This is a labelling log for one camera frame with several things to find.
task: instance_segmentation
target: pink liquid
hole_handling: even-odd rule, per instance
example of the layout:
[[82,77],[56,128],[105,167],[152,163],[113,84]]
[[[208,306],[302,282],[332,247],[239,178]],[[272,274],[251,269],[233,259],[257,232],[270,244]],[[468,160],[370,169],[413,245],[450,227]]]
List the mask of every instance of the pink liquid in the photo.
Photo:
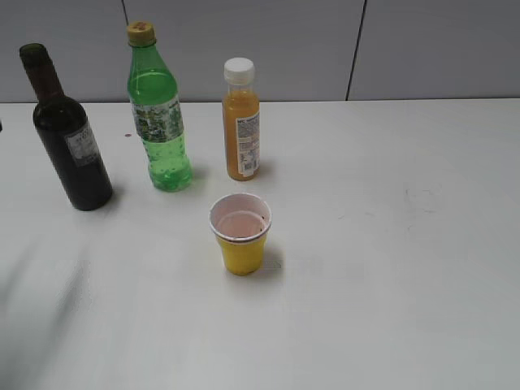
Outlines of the pink liquid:
[[251,211],[235,211],[220,219],[216,228],[226,236],[246,238],[262,232],[266,222]]

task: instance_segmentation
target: paper cup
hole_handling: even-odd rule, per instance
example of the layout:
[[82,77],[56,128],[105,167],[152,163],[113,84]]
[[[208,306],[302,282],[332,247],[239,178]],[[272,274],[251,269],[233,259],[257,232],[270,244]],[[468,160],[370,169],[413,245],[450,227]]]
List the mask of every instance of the paper cup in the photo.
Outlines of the paper cup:
[[228,271],[247,275],[260,268],[271,227],[271,209],[260,197],[251,193],[222,197],[211,207],[210,226]]

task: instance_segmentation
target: orange juice bottle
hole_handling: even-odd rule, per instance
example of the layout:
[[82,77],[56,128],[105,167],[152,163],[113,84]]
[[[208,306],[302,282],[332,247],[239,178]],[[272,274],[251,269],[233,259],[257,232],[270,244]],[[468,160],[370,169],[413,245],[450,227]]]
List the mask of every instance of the orange juice bottle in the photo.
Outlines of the orange juice bottle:
[[260,103],[253,92],[254,65],[247,58],[224,64],[229,84],[222,101],[227,173],[234,180],[251,180],[260,166]]

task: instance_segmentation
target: white bottle cap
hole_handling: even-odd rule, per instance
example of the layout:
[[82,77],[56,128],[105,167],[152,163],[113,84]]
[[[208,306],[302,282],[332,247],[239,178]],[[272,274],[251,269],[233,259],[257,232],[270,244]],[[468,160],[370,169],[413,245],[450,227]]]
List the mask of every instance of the white bottle cap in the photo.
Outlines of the white bottle cap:
[[224,79],[231,85],[251,84],[254,79],[253,61],[247,58],[231,58],[224,64]]

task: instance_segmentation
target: wall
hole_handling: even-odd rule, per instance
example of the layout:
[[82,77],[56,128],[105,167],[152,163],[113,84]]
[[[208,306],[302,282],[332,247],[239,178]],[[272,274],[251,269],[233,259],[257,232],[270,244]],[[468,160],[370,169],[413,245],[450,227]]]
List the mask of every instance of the wall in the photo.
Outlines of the wall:
[[520,96],[520,2],[368,0],[350,100]]
[[[362,8],[366,3],[365,17]],[[125,0],[156,25],[184,101],[217,101],[223,63],[250,57],[262,100],[520,97],[513,0]],[[127,101],[120,0],[19,0],[0,15],[0,102],[34,102],[18,48],[49,48],[66,92]],[[364,20],[355,68],[358,28]]]
[[63,89],[82,101],[125,99],[130,49],[115,0],[9,1],[0,15],[0,102],[34,102],[18,49],[47,46]]
[[[158,48],[184,101],[220,100],[223,64],[250,57],[263,100],[344,100],[362,0],[126,0],[128,18],[156,26]],[[18,58],[47,45],[66,92],[83,102],[126,101],[131,50],[120,0],[21,0],[2,13],[0,102],[33,102]]]

